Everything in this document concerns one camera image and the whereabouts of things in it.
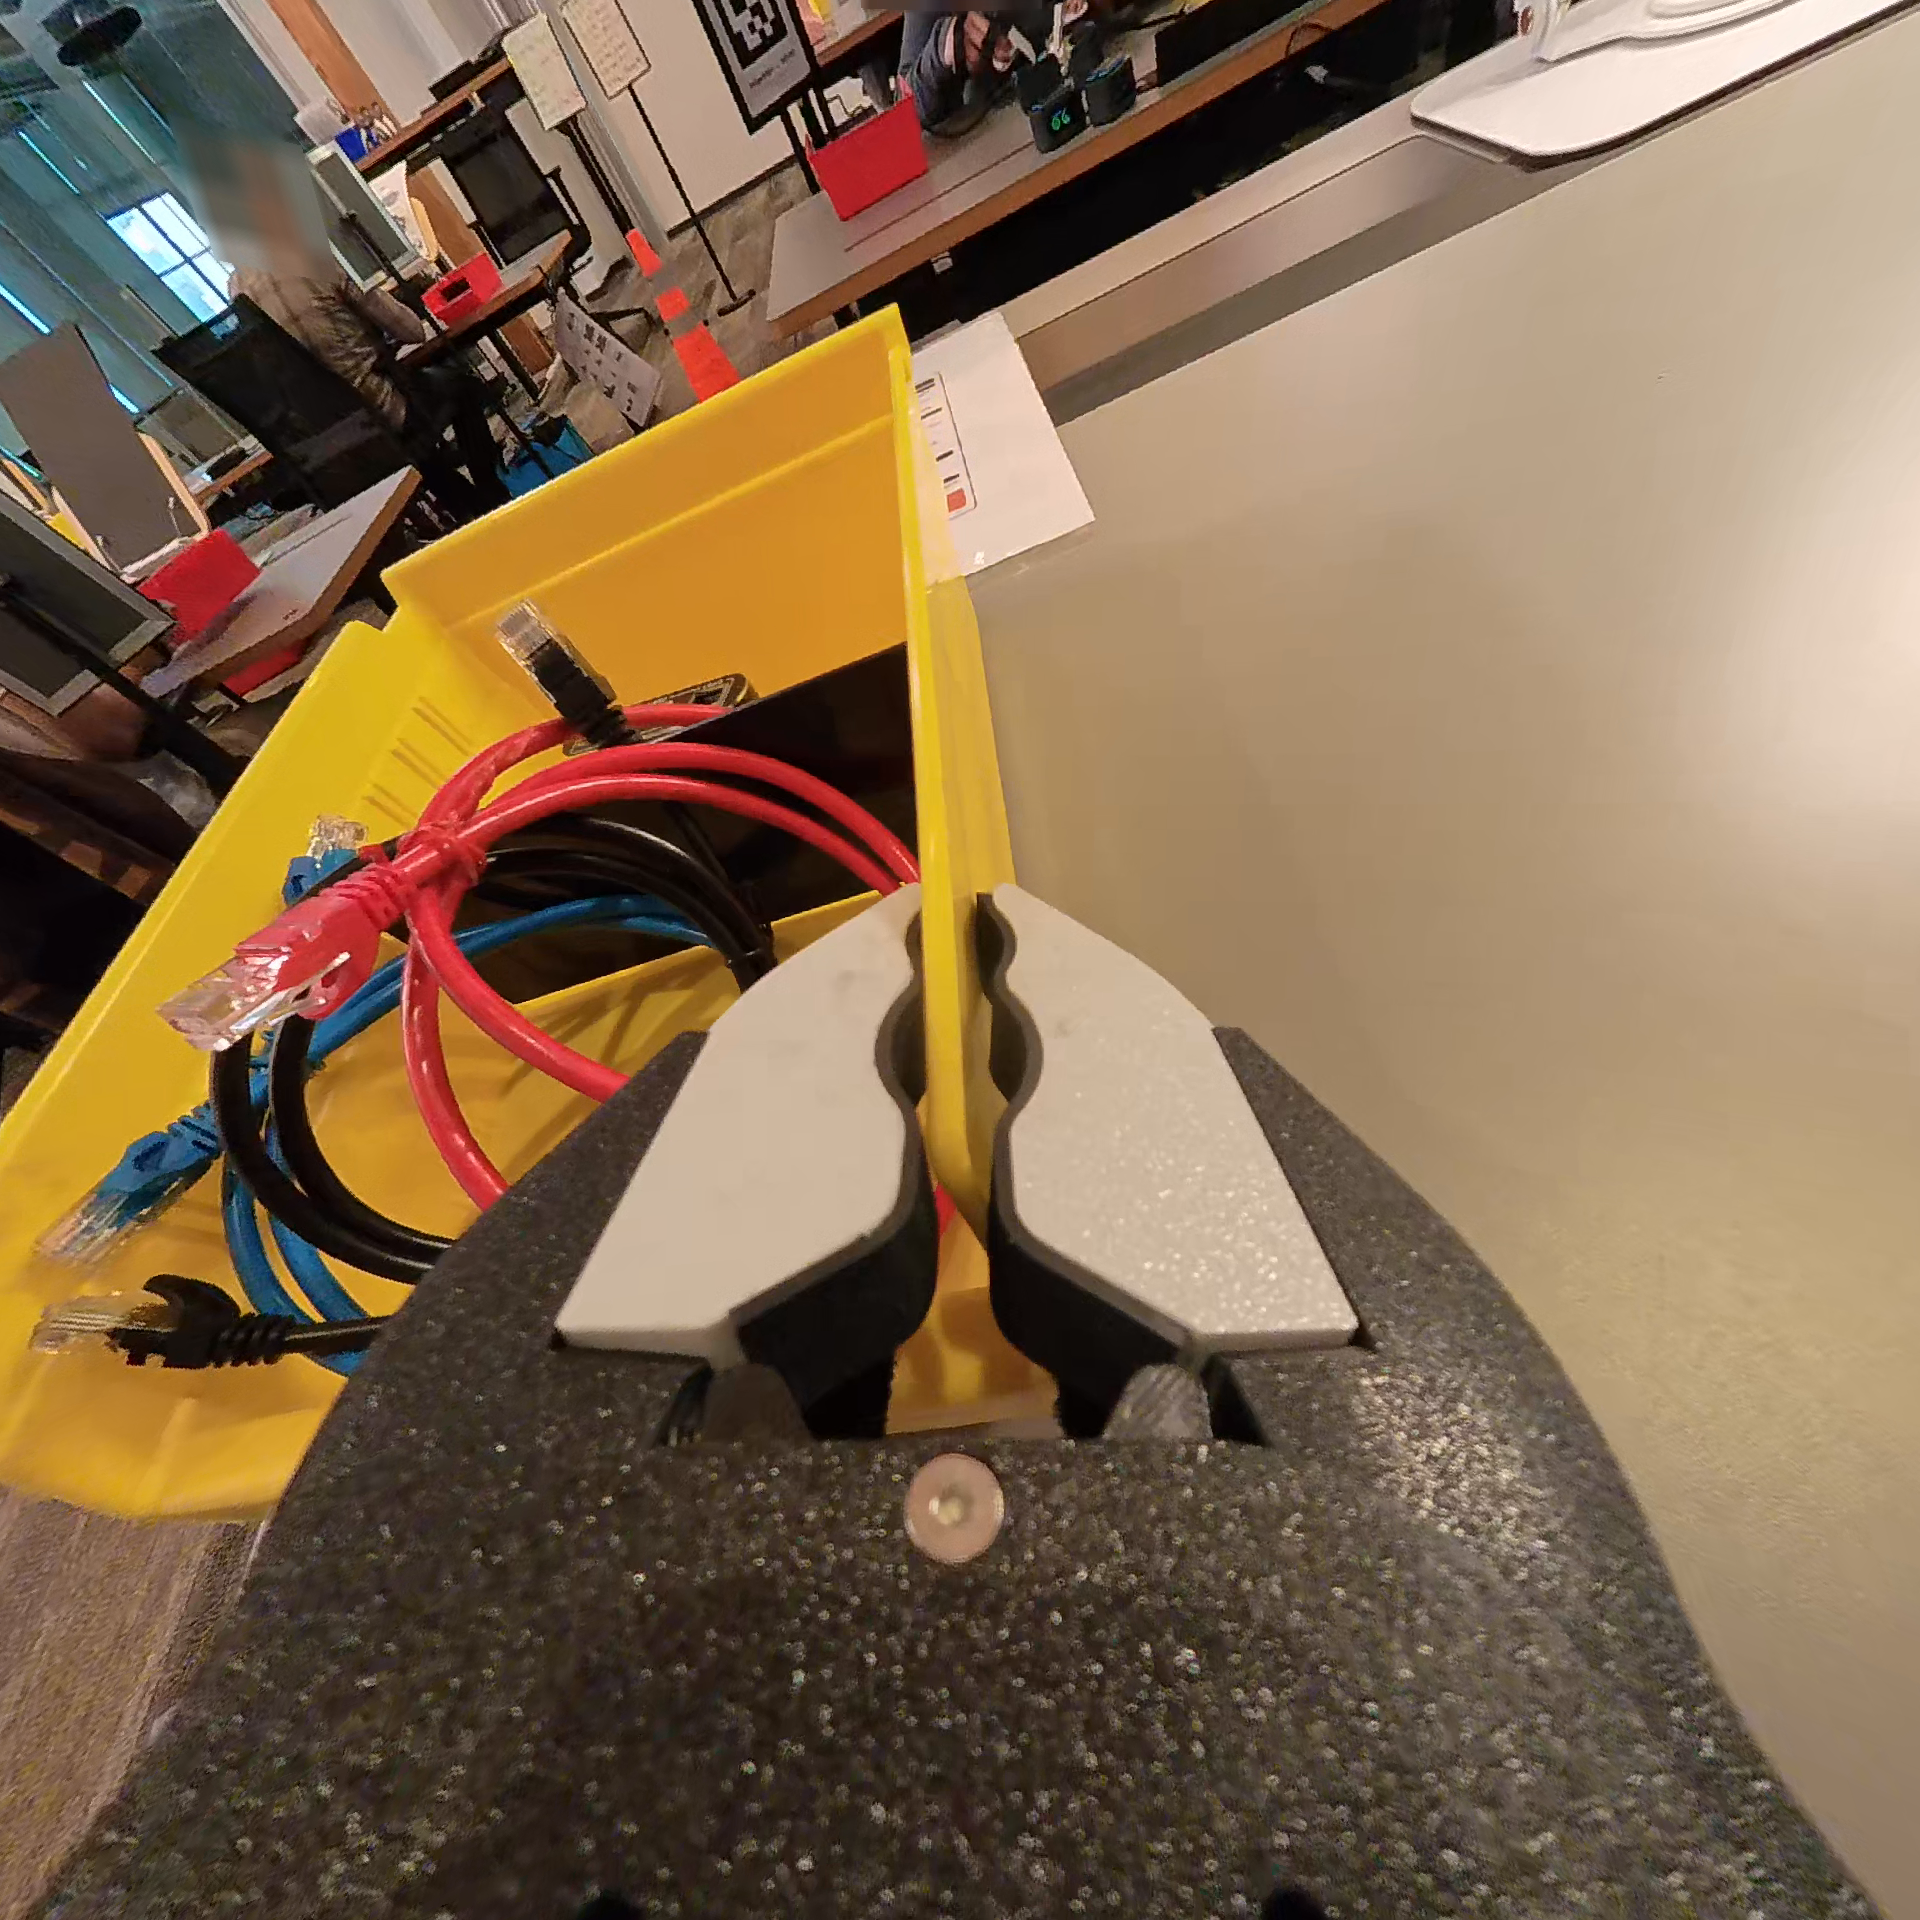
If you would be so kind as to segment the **black white tag sign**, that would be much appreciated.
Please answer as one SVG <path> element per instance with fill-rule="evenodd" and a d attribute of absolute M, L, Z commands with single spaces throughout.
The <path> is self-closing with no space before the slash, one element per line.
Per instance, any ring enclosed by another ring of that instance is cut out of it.
<path fill-rule="evenodd" d="M 812 6 L 804 2 L 695 2 L 695 17 L 719 64 L 726 93 L 745 131 L 800 113 L 806 141 L 823 145 L 817 107 L 820 66 L 813 58 Z"/>

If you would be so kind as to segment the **yellow plastic bin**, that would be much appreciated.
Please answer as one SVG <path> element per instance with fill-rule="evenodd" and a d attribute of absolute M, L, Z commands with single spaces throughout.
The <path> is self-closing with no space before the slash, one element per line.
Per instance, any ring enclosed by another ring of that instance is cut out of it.
<path fill-rule="evenodd" d="M 281 909 L 321 815 L 390 837 L 543 704 L 494 639 L 529 602 L 629 701 L 743 675 L 761 696 L 908 658 L 925 881 L 933 1178 L 985 1222 L 985 1000 L 970 913 L 1015 881 L 985 664 L 895 317 L 852 326 L 390 571 L 145 909 L 4 1120 L 4 1489 L 120 1520 L 255 1520 L 345 1381 L 310 1361 L 188 1375 L 31 1349 L 50 1303 L 178 1274 L 236 1293 L 208 1176 L 92 1272 L 38 1239 L 122 1149 L 200 1104 L 208 1063 L 160 1006 Z"/>

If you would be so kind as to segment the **white sign board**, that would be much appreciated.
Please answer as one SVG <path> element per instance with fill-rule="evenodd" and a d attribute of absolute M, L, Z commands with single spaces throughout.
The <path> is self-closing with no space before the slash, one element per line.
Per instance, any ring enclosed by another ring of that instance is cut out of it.
<path fill-rule="evenodd" d="M 654 64 L 620 2 L 517 6 L 500 40 L 541 129 L 565 131 L 583 113 L 625 97 Z"/>

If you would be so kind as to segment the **long wooden desk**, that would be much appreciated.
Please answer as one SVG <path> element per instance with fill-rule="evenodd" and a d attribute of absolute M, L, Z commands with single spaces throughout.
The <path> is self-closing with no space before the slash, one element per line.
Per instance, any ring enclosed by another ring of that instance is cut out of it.
<path fill-rule="evenodd" d="M 1256 34 L 1166 81 L 1150 34 L 1127 40 L 1136 99 L 1109 127 L 1039 151 L 1013 106 L 961 136 L 925 136 L 928 171 L 841 223 L 824 195 L 774 223 L 762 323 L 776 339 L 839 319 L 879 288 L 924 270 L 1047 195 L 1094 171 L 1294 58 L 1314 56 L 1378 2 L 1289 6 Z"/>

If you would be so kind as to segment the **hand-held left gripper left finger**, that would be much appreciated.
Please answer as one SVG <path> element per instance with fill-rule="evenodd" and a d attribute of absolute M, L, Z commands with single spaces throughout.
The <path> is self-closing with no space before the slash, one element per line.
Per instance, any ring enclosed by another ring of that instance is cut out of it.
<path fill-rule="evenodd" d="M 920 1138 L 920 888 L 781 960 L 706 1031 L 559 1344 L 758 1366 L 802 1414 L 894 1369 L 938 1274 Z"/>

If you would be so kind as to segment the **black office chair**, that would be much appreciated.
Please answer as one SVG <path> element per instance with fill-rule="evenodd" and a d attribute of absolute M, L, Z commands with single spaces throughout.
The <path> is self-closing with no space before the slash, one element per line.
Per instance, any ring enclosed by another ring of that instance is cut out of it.
<path fill-rule="evenodd" d="M 161 341 L 156 358 L 241 426 L 321 513 L 414 464 L 373 400 L 247 298 Z"/>

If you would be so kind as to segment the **grey desk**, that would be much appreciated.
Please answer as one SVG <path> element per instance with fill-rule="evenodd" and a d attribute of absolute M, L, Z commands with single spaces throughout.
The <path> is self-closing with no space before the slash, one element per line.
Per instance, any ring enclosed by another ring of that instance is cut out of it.
<path fill-rule="evenodd" d="M 303 651 L 367 574 L 417 490 L 417 469 L 400 469 L 281 542 L 208 631 L 150 673 L 140 690 L 169 703 L 245 677 L 261 658 Z"/>

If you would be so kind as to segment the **printed white poster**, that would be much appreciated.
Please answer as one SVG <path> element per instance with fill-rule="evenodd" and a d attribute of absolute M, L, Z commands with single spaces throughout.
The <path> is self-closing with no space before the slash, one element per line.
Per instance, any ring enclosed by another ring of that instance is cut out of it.
<path fill-rule="evenodd" d="M 573 385 L 600 394 L 632 435 L 645 432 L 660 397 L 658 369 L 581 306 L 572 294 L 559 290 L 552 306 L 556 353 Z"/>

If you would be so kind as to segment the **grey monitor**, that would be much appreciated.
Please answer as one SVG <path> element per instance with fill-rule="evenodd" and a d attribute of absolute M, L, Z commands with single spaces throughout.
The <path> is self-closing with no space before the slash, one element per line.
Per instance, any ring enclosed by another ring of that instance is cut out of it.
<path fill-rule="evenodd" d="M 173 630 L 167 608 L 122 583 L 47 522 L 2 499 L 2 686 L 46 715 Z"/>
<path fill-rule="evenodd" d="M 4 361 L 2 405 L 104 566 L 125 571 L 175 538 L 173 495 L 78 327 Z"/>

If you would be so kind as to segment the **black ethernet port hub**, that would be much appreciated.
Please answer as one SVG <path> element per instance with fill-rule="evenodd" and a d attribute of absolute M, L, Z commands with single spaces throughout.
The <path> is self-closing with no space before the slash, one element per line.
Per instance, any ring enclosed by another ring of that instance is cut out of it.
<path fill-rule="evenodd" d="M 865 813 L 910 856 L 919 850 L 901 648 L 743 704 L 711 706 L 697 725 L 634 723 L 632 734 L 780 761 Z M 535 885 L 549 896 L 642 896 L 663 864 L 703 893 L 721 873 L 758 928 L 872 890 L 808 842 L 711 803 L 599 800 L 584 808 L 583 825 L 543 829 L 533 842 L 556 854 L 556 879 L 535 872 Z"/>

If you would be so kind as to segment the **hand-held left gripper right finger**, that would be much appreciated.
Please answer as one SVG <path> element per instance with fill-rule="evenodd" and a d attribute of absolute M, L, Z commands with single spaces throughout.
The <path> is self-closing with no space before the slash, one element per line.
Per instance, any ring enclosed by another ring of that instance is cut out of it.
<path fill-rule="evenodd" d="M 1069 1416 L 1103 1425 L 1142 1369 L 1349 1349 L 1360 1313 L 1209 1018 L 1018 885 L 976 938 L 991 1313 Z"/>

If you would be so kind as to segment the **printed paper sheet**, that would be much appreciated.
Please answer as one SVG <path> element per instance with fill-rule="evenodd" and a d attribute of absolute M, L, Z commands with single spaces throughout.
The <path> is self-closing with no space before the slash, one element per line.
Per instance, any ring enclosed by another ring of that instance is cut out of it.
<path fill-rule="evenodd" d="M 908 422 L 933 583 L 970 579 L 1090 527 L 1088 495 L 1002 317 L 911 351 Z"/>

